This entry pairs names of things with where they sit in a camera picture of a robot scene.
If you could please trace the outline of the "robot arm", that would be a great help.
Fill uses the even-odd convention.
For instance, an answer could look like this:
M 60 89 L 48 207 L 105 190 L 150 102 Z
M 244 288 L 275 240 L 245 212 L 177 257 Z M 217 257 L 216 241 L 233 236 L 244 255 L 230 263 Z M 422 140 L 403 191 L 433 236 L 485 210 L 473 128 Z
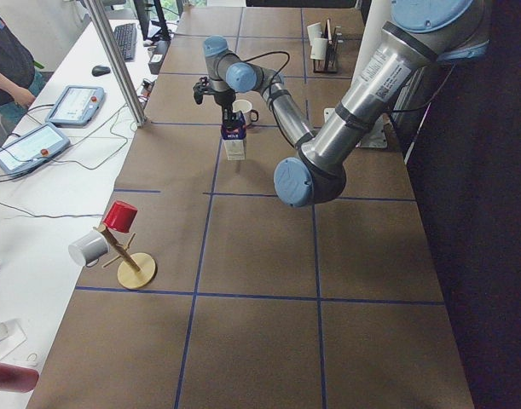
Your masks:
M 200 104 L 210 95 L 222 111 L 221 132 L 238 128 L 236 94 L 257 92 L 296 153 L 275 168 L 279 199 L 291 207 L 321 204 L 344 190 L 344 162 L 378 118 L 394 107 L 420 69 L 484 55 L 489 44 L 490 1 L 392 1 L 369 61 L 325 122 L 314 129 L 279 72 L 242 60 L 221 36 L 203 42 L 207 75 L 194 85 Z

